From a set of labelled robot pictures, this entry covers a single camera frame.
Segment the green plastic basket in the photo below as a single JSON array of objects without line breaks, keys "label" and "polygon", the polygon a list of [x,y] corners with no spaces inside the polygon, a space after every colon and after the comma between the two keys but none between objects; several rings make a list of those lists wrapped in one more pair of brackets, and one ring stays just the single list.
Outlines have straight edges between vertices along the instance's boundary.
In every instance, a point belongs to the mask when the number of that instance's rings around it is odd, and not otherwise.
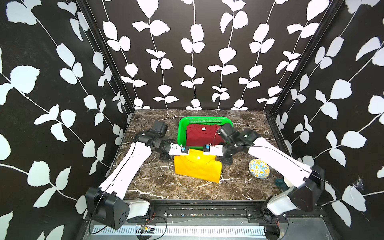
[{"label": "green plastic basket", "polygon": [[206,144],[224,143],[217,133],[224,124],[233,126],[233,122],[225,117],[184,117],[179,121],[177,142],[196,150],[202,150]]}]

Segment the red t-shirt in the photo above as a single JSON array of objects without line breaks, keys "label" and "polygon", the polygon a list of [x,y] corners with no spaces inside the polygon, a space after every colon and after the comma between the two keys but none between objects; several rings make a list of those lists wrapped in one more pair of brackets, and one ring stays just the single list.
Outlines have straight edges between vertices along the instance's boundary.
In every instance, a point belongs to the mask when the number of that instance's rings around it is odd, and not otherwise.
[{"label": "red t-shirt", "polygon": [[219,125],[191,124],[186,130],[186,145],[189,147],[203,147],[207,144],[219,145],[225,141],[217,133]]}]

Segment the yellow t-shirt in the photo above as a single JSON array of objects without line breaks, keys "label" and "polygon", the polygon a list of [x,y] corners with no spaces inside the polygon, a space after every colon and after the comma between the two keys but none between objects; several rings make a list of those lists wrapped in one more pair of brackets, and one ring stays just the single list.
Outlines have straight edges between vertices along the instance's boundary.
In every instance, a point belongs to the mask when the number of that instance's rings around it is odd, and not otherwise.
[{"label": "yellow t-shirt", "polygon": [[204,155],[203,151],[191,149],[187,156],[175,156],[174,165],[176,174],[220,182],[222,163],[216,160],[216,156]]}]

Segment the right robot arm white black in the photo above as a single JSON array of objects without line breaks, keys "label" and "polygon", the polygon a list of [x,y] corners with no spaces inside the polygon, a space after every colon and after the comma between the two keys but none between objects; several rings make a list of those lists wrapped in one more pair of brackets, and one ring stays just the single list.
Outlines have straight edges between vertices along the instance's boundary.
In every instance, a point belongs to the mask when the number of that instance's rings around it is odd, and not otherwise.
[{"label": "right robot arm white black", "polygon": [[261,208],[261,216],[266,221],[293,210],[311,212],[325,188],[325,171],[319,166],[301,163],[270,144],[265,138],[251,129],[236,131],[231,124],[224,124],[218,131],[224,145],[218,145],[215,155],[225,163],[230,163],[233,155],[241,151],[265,162],[280,173],[292,185],[277,196],[268,198]]}]

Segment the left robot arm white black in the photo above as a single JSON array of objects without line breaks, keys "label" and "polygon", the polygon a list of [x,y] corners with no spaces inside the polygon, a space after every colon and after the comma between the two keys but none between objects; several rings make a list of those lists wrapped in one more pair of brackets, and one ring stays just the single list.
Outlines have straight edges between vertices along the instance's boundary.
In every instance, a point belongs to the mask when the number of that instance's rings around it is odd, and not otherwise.
[{"label": "left robot arm white black", "polygon": [[97,188],[89,188],[85,198],[90,221],[96,221],[114,230],[122,227],[127,220],[144,217],[150,209],[150,202],[144,199],[125,200],[124,197],[133,178],[152,152],[161,159],[189,153],[189,148],[180,146],[165,134],[168,125],[155,121],[149,130],[138,132],[128,153],[115,170]]}]

